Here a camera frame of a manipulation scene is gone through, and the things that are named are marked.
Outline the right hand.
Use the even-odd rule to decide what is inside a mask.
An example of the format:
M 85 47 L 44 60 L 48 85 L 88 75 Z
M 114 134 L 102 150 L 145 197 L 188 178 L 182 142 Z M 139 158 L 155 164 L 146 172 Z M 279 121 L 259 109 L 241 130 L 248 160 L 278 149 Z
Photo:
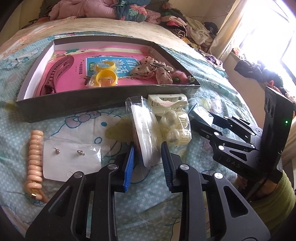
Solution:
M 251 205 L 259 203 L 274 203 L 280 198 L 278 197 L 278 184 L 271 180 L 259 181 L 254 187 L 248 187 L 248 180 L 237 175 L 234 182 L 234 187 L 243 195 Z

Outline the green sleeve forearm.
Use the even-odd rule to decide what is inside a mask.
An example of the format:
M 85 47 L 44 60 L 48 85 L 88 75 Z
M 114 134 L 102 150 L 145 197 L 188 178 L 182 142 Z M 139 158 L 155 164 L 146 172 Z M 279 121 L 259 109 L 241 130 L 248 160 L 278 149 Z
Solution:
M 271 194 L 250 202 L 250 205 L 273 236 L 295 206 L 295 191 L 286 173 L 283 171 L 281 180 Z

